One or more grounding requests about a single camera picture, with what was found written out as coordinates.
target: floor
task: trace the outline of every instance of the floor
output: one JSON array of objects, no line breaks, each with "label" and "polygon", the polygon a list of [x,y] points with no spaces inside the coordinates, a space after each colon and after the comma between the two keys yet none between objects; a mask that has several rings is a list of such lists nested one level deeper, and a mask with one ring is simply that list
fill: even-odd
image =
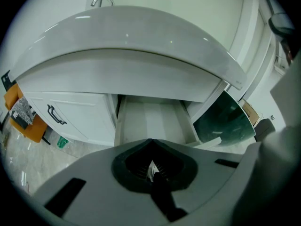
[{"label": "floor", "polygon": [[[70,164],[89,153],[110,148],[75,141],[68,142],[64,148],[57,146],[59,135],[47,129],[45,135],[51,145],[42,141],[34,143],[19,133],[9,122],[4,125],[3,135],[8,134],[6,146],[1,144],[1,159],[11,182],[17,187],[33,195],[36,190],[49,178],[60,172]],[[244,154],[249,144],[254,143],[251,138],[244,142],[227,146],[212,147],[211,151]]]}]

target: wall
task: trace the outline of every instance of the wall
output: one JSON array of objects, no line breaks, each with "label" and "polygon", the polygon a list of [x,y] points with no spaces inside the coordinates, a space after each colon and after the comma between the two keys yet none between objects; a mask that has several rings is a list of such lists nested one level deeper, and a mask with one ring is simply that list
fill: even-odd
[{"label": "wall", "polygon": [[[19,56],[47,28],[57,22],[82,12],[87,0],[27,0],[14,18],[0,51],[0,75],[5,74]],[[3,95],[6,93],[0,83],[0,122],[7,113]]]},{"label": "wall", "polygon": [[[243,0],[114,0],[115,5],[154,8],[202,28],[227,50],[237,31]],[[109,6],[107,1],[102,6]]]},{"label": "wall", "polygon": [[297,53],[290,69],[272,89],[271,95],[277,102],[287,126],[301,125],[301,50]]},{"label": "wall", "polygon": [[250,67],[252,66],[252,63],[256,57],[257,50],[260,46],[260,42],[263,36],[263,30],[264,30],[264,21],[260,13],[257,15],[257,21],[256,21],[256,27],[253,34],[253,38],[251,41],[250,48],[246,54],[246,57],[241,64],[241,68],[244,70],[244,72],[248,75],[248,71],[250,70]]},{"label": "wall", "polygon": [[276,131],[280,131],[285,127],[285,121],[272,95],[270,94],[270,90],[281,78],[282,76],[273,69],[268,79],[262,85],[257,87],[254,93],[247,100],[247,102],[258,113],[260,119],[270,118],[272,115],[275,117],[272,123]]}]

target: drawer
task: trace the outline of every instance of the drawer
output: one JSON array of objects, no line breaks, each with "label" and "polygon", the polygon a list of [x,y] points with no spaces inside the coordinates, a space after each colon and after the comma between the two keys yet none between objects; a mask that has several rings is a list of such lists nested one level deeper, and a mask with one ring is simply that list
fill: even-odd
[{"label": "drawer", "polygon": [[179,100],[124,96],[120,104],[114,145],[146,138],[182,145],[199,142],[190,117]]},{"label": "drawer", "polygon": [[[87,138],[65,117],[57,105],[45,97],[43,93],[25,93],[25,97],[41,119],[59,135],[79,141],[87,140]],[[64,123],[61,124],[56,122],[57,119]]]},{"label": "drawer", "polygon": [[96,93],[43,92],[55,111],[85,136],[89,143],[114,145],[115,111],[114,101],[109,95]]}]

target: cabinet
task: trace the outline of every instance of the cabinet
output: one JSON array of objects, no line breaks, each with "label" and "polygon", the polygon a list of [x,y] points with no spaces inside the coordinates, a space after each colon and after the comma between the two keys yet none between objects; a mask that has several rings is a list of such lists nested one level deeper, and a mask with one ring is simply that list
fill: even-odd
[{"label": "cabinet", "polygon": [[113,145],[116,114],[111,95],[72,92],[27,92],[40,117],[61,136]]}]

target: orange chair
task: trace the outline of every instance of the orange chair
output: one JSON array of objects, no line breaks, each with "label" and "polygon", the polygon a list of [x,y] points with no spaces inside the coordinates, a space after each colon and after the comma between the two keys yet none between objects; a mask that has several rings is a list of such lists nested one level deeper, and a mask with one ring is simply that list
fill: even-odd
[{"label": "orange chair", "polygon": [[[10,110],[16,101],[22,97],[23,93],[18,84],[13,85],[4,95],[5,107]],[[32,125],[28,125],[26,129],[23,129],[21,126],[19,126],[12,118],[9,119],[9,122],[30,140],[39,143],[41,139],[43,139],[47,144],[50,145],[50,143],[44,138],[47,124],[39,117],[39,115],[34,117]]]}]

